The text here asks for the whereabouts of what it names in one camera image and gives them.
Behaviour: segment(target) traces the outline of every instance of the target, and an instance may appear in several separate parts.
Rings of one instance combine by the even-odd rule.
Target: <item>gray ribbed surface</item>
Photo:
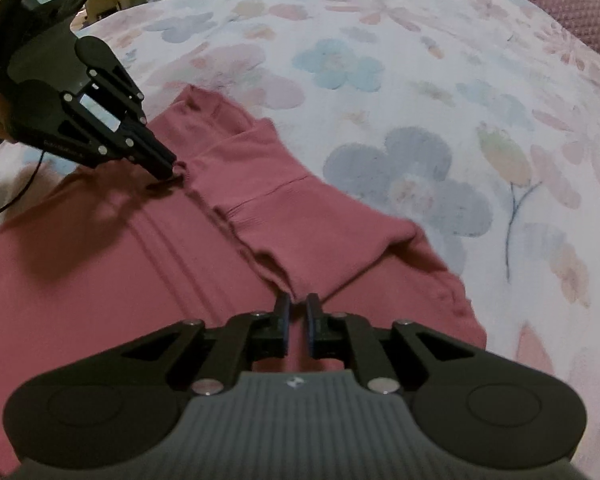
[[[286,384],[294,377],[299,388]],[[497,472],[437,448],[396,396],[361,388],[350,370],[243,373],[230,392],[190,402],[175,430],[135,460],[70,472],[33,462],[12,480],[582,480],[568,461]]]

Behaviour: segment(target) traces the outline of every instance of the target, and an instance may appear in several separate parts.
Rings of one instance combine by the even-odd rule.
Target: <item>folded shirt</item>
[[[80,169],[0,228],[1,474],[17,465],[2,409],[24,381],[184,318],[270,310],[278,290],[485,346],[422,229],[309,174],[269,120],[188,87],[150,127],[178,155],[174,179],[125,160]],[[332,368],[308,358],[301,332],[287,359],[258,369]]]

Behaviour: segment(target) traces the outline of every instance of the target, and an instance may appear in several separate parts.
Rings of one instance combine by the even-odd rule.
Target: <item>metal pin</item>
[[[191,389],[199,395],[211,396],[224,390],[224,384],[217,379],[199,379],[191,385]]]
[[[366,387],[377,394],[392,394],[400,389],[400,383],[389,377],[376,377],[371,379]]]

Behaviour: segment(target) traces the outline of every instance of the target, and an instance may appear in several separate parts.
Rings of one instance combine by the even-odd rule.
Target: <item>bed sheet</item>
[[[419,222],[488,348],[584,398],[574,462],[600,479],[598,54],[526,0],[166,0],[86,32],[149,117],[185,84],[218,90],[326,182]],[[37,157],[0,150],[0,205]],[[6,216],[73,167],[48,156]]]

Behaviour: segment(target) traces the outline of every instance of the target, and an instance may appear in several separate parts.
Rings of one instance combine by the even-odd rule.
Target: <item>bed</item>
[[[600,479],[600,56],[527,0],[165,0],[84,31],[153,117],[186,84],[273,119],[326,182],[419,222],[488,349],[585,401]],[[39,153],[0,147],[0,206]],[[0,223],[74,165],[46,156]]]

